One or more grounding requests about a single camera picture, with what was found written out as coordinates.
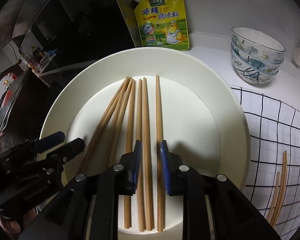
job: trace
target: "yellow seasoning bag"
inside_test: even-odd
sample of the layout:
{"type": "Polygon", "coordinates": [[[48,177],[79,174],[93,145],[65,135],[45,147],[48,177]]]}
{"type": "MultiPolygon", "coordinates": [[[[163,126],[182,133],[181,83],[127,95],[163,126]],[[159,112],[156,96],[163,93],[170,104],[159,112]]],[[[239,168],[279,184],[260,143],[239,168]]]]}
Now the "yellow seasoning bag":
{"type": "Polygon", "coordinates": [[[134,13],[143,47],[189,50],[183,0],[140,0],[134,13]]]}

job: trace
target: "bottle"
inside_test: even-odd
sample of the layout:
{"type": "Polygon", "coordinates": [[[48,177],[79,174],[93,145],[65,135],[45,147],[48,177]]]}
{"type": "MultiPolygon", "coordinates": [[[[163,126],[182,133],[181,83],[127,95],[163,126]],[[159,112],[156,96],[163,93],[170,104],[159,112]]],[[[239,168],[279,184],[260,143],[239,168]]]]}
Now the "bottle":
{"type": "Polygon", "coordinates": [[[13,73],[9,73],[9,74],[8,74],[8,81],[9,81],[10,83],[12,83],[16,78],[17,78],[17,76],[14,75],[13,73]]]}
{"type": "Polygon", "coordinates": [[[43,57],[44,57],[44,53],[41,52],[41,49],[38,46],[31,46],[32,48],[32,54],[38,59],[38,61],[40,62],[43,57]]]}
{"type": "Polygon", "coordinates": [[[4,83],[3,83],[3,86],[6,88],[6,90],[8,90],[8,88],[10,87],[11,85],[11,82],[9,82],[9,80],[6,80],[4,83]]]}

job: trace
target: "kitchen counter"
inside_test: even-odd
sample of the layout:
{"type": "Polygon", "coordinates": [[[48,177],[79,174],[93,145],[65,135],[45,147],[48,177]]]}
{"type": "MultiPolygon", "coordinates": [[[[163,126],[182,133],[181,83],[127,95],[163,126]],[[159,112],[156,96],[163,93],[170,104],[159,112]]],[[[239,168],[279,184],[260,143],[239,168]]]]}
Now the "kitchen counter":
{"type": "Polygon", "coordinates": [[[185,51],[213,68],[230,85],[248,88],[293,106],[300,111],[300,69],[285,60],[279,73],[266,84],[251,85],[242,80],[231,61],[230,37],[190,34],[191,49],[185,51]]]}

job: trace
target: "wooden chopstick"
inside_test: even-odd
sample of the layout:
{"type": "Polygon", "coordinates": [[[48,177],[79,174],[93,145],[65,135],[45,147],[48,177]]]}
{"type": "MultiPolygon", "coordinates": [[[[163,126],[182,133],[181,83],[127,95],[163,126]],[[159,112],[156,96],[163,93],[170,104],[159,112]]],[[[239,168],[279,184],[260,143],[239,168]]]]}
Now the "wooden chopstick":
{"type": "Polygon", "coordinates": [[[162,135],[162,109],[159,76],[155,76],[155,105],[156,105],[156,137],[157,137],[157,229],[162,232],[165,221],[165,197],[166,192],[162,177],[162,163],[160,157],[160,143],[162,135]]]}
{"type": "MultiPolygon", "coordinates": [[[[137,133],[136,139],[142,141],[142,79],[139,79],[138,101],[137,101],[137,133]]],[[[145,203],[143,197],[143,158],[140,160],[138,184],[137,184],[137,203],[139,231],[143,232],[146,228],[145,203]]]]}
{"type": "Polygon", "coordinates": [[[283,157],[284,158],[284,162],[282,162],[282,167],[284,167],[283,187],[282,187],[280,202],[277,201],[277,203],[279,203],[279,205],[278,205],[278,211],[277,211],[277,214],[276,214],[276,216],[274,218],[273,223],[271,224],[272,227],[274,227],[276,225],[277,220],[279,218],[279,215],[280,215],[280,212],[281,212],[281,208],[282,208],[282,205],[283,205],[284,196],[285,196],[285,193],[286,193],[286,188],[287,188],[287,185],[286,185],[287,175],[288,175],[287,151],[284,151],[283,156],[284,156],[283,157]]]}
{"type": "Polygon", "coordinates": [[[142,86],[142,109],[143,109],[143,156],[145,169],[145,193],[146,193],[146,229],[151,231],[154,228],[153,216],[153,191],[152,191],[152,167],[150,148],[150,124],[149,124],[149,103],[147,80],[143,78],[142,86]]]}
{"type": "Polygon", "coordinates": [[[279,193],[279,179],[280,179],[279,176],[280,176],[280,172],[278,171],[277,172],[277,179],[275,181],[274,194],[273,194],[273,198],[272,198],[272,201],[271,201],[270,209],[269,209],[269,212],[268,212],[268,215],[267,215],[267,221],[269,223],[270,223],[273,211],[274,211],[274,205],[275,205],[276,200],[278,198],[278,193],[279,193]]]}
{"type": "MultiPolygon", "coordinates": [[[[132,86],[129,95],[129,112],[128,112],[128,125],[127,125],[127,139],[126,139],[126,153],[132,152],[133,141],[133,112],[134,112],[134,90],[136,82],[132,81],[132,86]]],[[[124,196],[124,228],[131,227],[131,196],[124,196]]]]}
{"type": "Polygon", "coordinates": [[[282,203],[284,199],[284,194],[285,194],[285,188],[286,188],[286,176],[287,176],[287,151],[285,151],[282,154],[282,172],[281,172],[281,180],[280,180],[280,189],[279,189],[279,195],[277,198],[277,202],[274,208],[274,212],[272,215],[272,218],[270,220],[270,225],[272,227],[275,226],[275,223],[277,222],[277,219],[279,217],[281,208],[282,208],[282,203]]]}
{"type": "Polygon", "coordinates": [[[108,107],[106,108],[105,112],[103,113],[103,116],[101,117],[96,129],[93,132],[93,135],[91,137],[90,142],[88,143],[85,153],[83,155],[83,160],[81,162],[81,165],[78,169],[78,173],[85,173],[87,171],[87,168],[89,166],[90,163],[90,159],[92,157],[92,154],[95,150],[95,148],[98,146],[98,142],[101,138],[101,135],[104,131],[104,129],[106,128],[111,115],[117,105],[117,102],[119,100],[119,93],[123,88],[123,85],[127,82],[127,80],[129,79],[129,77],[126,77],[126,79],[124,80],[124,82],[121,84],[121,86],[119,87],[119,89],[117,90],[117,92],[115,93],[114,97],[112,98],[112,100],[110,101],[108,107]]]}
{"type": "Polygon", "coordinates": [[[110,151],[109,151],[109,156],[108,156],[107,167],[111,167],[114,164],[113,163],[114,156],[115,156],[115,152],[117,150],[117,144],[118,144],[119,134],[120,134],[120,130],[121,130],[122,120],[123,120],[124,112],[126,110],[128,98],[130,95],[132,81],[133,81],[133,79],[131,78],[129,81],[127,91],[125,92],[124,96],[123,96],[124,92],[123,91],[120,92],[118,104],[114,111],[114,117],[113,117],[112,123],[111,123],[113,136],[112,136],[112,140],[111,140],[111,146],[110,146],[110,151]]]}

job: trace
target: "ceramic bowl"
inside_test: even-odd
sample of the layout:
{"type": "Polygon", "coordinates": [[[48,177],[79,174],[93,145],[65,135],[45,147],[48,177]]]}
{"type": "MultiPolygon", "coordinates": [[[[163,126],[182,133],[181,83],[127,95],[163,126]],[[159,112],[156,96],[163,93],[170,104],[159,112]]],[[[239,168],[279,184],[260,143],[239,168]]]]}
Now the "ceramic bowl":
{"type": "Polygon", "coordinates": [[[270,63],[282,60],[286,49],[275,38],[246,27],[233,27],[231,31],[234,44],[242,51],[270,63]]]}
{"type": "Polygon", "coordinates": [[[276,72],[276,70],[279,70],[280,65],[283,63],[283,58],[281,59],[281,61],[279,63],[270,63],[270,62],[266,62],[264,60],[261,60],[259,58],[256,58],[244,51],[242,51],[239,47],[237,47],[234,44],[233,39],[231,39],[231,48],[234,50],[234,52],[245,62],[247,62],[248,64],[250,64],[251,66],[262,70],[264,72],[267,73],[274,73],[276,72]]]}
{"type": "Polygon", "coordinates": [[[238,75],[247,83],[252,85],[263,84],[271,81],[279,70],[275,72],[264,72],[254,68],[249,63],[245,62],[232,49],[232,63],[238,75]]]}

